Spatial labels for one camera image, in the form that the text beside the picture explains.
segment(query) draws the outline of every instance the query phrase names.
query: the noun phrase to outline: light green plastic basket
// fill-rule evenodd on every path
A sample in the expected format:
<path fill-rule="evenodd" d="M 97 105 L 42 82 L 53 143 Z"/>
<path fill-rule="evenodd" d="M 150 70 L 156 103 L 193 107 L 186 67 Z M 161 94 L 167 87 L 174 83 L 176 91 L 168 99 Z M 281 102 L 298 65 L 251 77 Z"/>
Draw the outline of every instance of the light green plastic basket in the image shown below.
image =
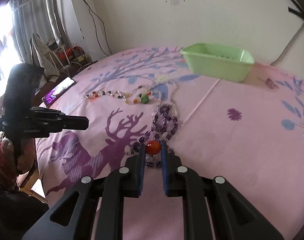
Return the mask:
<path fill-rule="evenodd" d="M 250 52 L 217 44 L 197 43 L 181 54 L 193 73 L 233 82 L 243 81 L 254 64 Z"/>

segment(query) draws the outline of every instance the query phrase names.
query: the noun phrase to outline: purple deer pattern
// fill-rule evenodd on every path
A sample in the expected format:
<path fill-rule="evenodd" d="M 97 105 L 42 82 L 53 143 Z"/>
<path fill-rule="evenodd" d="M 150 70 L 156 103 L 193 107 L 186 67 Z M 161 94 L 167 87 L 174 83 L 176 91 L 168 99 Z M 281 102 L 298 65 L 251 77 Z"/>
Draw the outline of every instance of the purple deer pattern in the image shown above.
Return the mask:
<path fill-rule="evenodd" d="M 125 154 L 125 147 L 130 146 L 131 142 L 137 140 L 137 137 L 143 136 L 143 131 L 147 128 L 147 125 L 145 125 L 138 131 L 131 131 L 143 116 L 143 112 L 141 112 L 139 116 L 134 114 L 128 115 L 127 120 L 122 119 L 116 130 L 111 132 L 111 120 L 121 112 L 123 111 L 119 108 L 116 111 L 112 111 L 108 117 L 107 126 L 105 127 L 106 134 L 110 137 L 109 139 L 105 139 L 108 145 L 100 150 L 97 155 L 90 156 L 87 150 L 81 145 L 78 135 L 72 131 L 67 131 L 59 142 L 53 142 L 41 152 L 42 155 L 45 150 L 53 148 L 57 151 L 57 154 L 51 156 L 49 162 L 55 162 L 58 159 L 64 159 L 66 161 L 62 164 L 62 167 L 67 177 L 60 185 L 50 188 L 46 192 L 46 195 L 61 189 L 70 189 L 83 176 L 96 178 L 107 164 L 111 167 L 111 171 L 121 166 L 121 161 Z M 122 138 L 117 136 L 121 130 L 126 130 Z"/>

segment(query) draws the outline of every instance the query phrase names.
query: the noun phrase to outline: wall socket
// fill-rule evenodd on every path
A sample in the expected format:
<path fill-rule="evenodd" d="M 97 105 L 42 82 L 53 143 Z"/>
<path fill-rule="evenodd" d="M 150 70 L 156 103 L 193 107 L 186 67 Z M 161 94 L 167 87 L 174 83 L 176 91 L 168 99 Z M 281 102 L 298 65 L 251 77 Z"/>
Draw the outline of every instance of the wall socket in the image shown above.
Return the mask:
<path fill-rule="evenodd" d="M 179 0 L 171 0 L 171 5 L 180 5 Z"/>

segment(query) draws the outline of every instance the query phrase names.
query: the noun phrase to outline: green bead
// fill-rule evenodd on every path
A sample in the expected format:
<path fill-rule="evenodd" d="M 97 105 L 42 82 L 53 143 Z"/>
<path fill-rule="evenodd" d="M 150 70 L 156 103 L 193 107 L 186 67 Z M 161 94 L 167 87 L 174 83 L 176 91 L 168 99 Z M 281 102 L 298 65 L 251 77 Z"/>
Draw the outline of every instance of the green bead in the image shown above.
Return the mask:
<path fill-rule="evenodd" d="M 142 97 L 142 104 L 147 104 L 149 102 L 149 97 L 147 95 Z"/>

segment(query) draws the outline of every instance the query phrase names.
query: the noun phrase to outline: red bead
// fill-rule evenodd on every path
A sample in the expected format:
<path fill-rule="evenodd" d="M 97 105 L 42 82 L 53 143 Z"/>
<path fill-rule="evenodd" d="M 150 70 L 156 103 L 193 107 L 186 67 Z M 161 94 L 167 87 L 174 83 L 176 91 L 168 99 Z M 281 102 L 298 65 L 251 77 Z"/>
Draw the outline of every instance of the red bead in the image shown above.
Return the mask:
<path fill-rule="evenodd" d="M 149 141 L 145 146 L 145 151 L 149 155 L 155 155 L 161 151 L 161 144 L 158 141 Z"/>

